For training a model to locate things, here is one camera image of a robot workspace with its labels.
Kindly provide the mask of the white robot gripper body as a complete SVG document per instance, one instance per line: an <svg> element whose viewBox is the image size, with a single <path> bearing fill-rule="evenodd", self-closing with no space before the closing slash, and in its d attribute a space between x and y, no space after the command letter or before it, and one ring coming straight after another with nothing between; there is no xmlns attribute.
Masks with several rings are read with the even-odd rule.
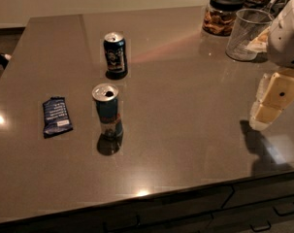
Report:
<svg viewBox="0 0 294 233"><path fill-rule="evenodd" d="M278 66L294 68L294 0L290 0L271 24L268 59Z"/></svg>

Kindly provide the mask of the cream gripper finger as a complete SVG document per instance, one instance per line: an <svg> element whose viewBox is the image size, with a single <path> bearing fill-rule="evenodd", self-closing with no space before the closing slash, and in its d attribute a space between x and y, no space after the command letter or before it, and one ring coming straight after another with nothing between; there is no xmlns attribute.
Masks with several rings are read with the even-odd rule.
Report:
<svg viewBox="0 0 294 233"><path fill-rule="evenodd" d="M263 101L266 97L266 94L268 92L268 87L271 81L272 75L265 73L262 77L262 79L259 82L257 92L256 92L256 99L258 101Z"/></svg>
<svg viewBox="0 0 294 233"><path fill-rule="evenodd" d="M249 125L256 131L268 128L294 101L294 69L280 69L271 75L265 99L256 99L250 110Z"/></svg>

